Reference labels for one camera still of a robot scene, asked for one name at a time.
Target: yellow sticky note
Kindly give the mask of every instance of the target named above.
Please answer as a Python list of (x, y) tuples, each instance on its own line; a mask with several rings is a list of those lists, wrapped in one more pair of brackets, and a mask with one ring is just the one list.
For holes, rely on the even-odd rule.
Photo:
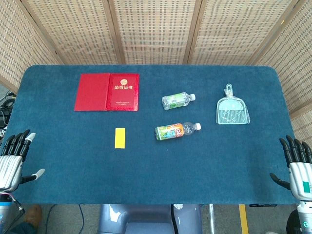
[(116, 128), (115, 129), (115, 149), (125, 148), (125, 129)]

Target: red booklet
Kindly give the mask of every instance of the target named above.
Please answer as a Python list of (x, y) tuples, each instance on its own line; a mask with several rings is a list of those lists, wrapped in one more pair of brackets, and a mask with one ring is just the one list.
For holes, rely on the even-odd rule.
[(82, 74), (75, 111), (137, 111), (139, 74)]

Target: woven panel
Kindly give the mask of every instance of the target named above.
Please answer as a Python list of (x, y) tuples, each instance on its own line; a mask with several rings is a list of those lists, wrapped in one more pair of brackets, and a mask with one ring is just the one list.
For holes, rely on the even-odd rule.
[(181, 64), (195, 0), (115, 0), (128, 64)]
[(290, 112), (312, 100), (312, 2), (307, 1), (257, 63), (273, 67)]
[(192, 64), (245, 65), (291, 0), (208, 0)]
[(13, 0), (0, 1), (0, 58), (0, 77), (15, 87), (15, 91), (29, 66), (58, 64), (53, 52)]
[(101, 0), (27, 0), (68, 64), (117, 64)]
[(292, 128), (297, 139), (312, 146), (312, 110), (292, 119)]

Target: white bottle cap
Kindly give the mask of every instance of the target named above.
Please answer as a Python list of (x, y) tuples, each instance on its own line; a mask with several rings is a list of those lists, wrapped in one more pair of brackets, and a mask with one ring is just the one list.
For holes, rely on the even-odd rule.
[(191, 101), (194, 101), (196, 99), (195, 94), (191, 94)]
[(201, 129), (200, 123), (196, 123), (196, 124), (195, 124), (195, 127), (196, 127), (196, 130), (200, 130), (200, 129)]

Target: brown shoe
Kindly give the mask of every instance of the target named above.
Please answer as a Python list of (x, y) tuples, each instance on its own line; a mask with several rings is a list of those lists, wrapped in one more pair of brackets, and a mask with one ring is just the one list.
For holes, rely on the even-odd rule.
[(42, 210), (41, 206), (36, 204), (29, 208), (26, 212), (24, 222), (30, 223), (34, 226), (35, 229), (38, 228), (40, 222), (42, 220)]

